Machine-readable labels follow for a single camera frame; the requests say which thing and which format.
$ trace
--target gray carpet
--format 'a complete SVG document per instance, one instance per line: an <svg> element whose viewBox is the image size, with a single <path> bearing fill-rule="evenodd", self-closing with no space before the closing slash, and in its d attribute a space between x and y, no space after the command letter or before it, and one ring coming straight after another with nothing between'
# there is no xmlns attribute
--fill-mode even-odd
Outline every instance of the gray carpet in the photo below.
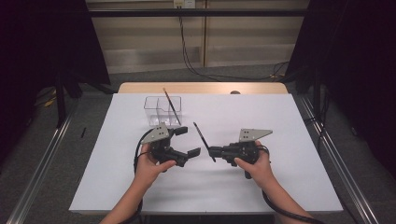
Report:
<svg viewBox="0 0 396 224"><path fill-rule="evenodd" d="M215 77L220 81L277 80L277 78L267 78L274 73L274 67L268 65L201 68L196 70L203 74L230 76ZM285 67L279 70L279 74L284 73L284 71ZM259 78L260 80L234 77ZM215 81L195 75L187 69L119 74L112 75L110 78L112 85L108 87L113 90L117 90L120 84L126 81ZM66 96L68 107L77 104L76 114L70 122L64 139L46 173L46 179L35 196L24 223L98 223L103 218L102 216L82 216L68 211L111 102L111 95L105 95L86 84L81 84L81 88L84 94L80 99L73 100ZM295 94L294 83L288 83L287 88L290 93L293 93L303 119L308 119L301 104L301 96ZM0 176L0 223L7 222L21 197L53 136L56 123L56 105L38 106L29 129L24 133L20 142L4 163ZM326 129L346 162L347 168L368 199L378 222L394 223L394 220L396 220L396 213L394 213L396 181L374 159L364 140L353 134L347 118L333 101L330 101ZM316 144L318 134L309 122L307 122L307 130ZM353 216L360 223L363 223L355 203L349 196L327 152L323 146L320 146L319 149L336 191ZM314 216L326 223L354 223L347 211L325 215L314 214ZM213 218L208 220L202 217L179 217L178 219L175 217L174 219L152 217L150 223L184 223L188 221L191 223L236 223L238 220L241 221L239 217ZM248 220L249 223L265 223L262 222L263 219L264 217L260 216L250 217L249 219L242 218L242 220Z"/></svg>

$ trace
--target electrical outlet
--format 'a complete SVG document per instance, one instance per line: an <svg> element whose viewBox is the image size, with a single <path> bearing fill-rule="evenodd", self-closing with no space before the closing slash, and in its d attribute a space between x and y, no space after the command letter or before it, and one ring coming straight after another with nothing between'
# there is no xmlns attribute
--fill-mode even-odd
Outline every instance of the electrical outlet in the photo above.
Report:
<svg viewBox="0 0 396 224"><path fill-rule="evenodd" d="M184 0L174 0L174 8L184 8Z"/></svg>
<svg viewBox="0 0 396 224"><path fill-rule="evenodd" d="M195 0L184 0L184 8L195 8Z"/></svg>

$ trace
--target wall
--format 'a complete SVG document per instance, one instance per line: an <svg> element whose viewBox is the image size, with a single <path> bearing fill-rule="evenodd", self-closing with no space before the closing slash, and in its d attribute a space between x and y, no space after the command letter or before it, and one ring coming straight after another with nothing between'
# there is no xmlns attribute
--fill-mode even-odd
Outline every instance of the wall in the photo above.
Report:
<svg viewBox="0 0 396 224"><path fill-rule="evenodd" d="M173 1L87 0L96 8L172 8ZM205 1L208 8L306 8L308 0ZM303 18L183 18L193 67L281 63L290 59ZM178 18L92 18L110 74L184 68Z"/></svg>

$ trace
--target horizontal bar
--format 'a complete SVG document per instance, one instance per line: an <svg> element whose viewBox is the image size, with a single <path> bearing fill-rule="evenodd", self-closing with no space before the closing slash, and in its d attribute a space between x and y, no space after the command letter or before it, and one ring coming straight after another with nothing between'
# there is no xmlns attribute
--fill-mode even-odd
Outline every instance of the horizontal bar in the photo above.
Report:
<svg viewBox="0 0 396 224"><path fill-rule="evenodd" d="M306 9L90 9L91 17L303 17Z"/></svg>

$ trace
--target transparent pen holder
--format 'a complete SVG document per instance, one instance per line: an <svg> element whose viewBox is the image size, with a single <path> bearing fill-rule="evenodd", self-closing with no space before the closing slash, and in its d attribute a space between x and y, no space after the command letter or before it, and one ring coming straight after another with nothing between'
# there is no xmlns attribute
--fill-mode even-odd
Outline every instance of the transparent pen holder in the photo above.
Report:
<svg viewBox="0 0 396 224"><path fill-rule="evenodd" d="M172 106L169 104L168 98L165 96L148 96L145 102L145 111L148 118L149 126L157 126L160 123L165 123L166 126L181 126L181 97L169 97Z"/></svg>

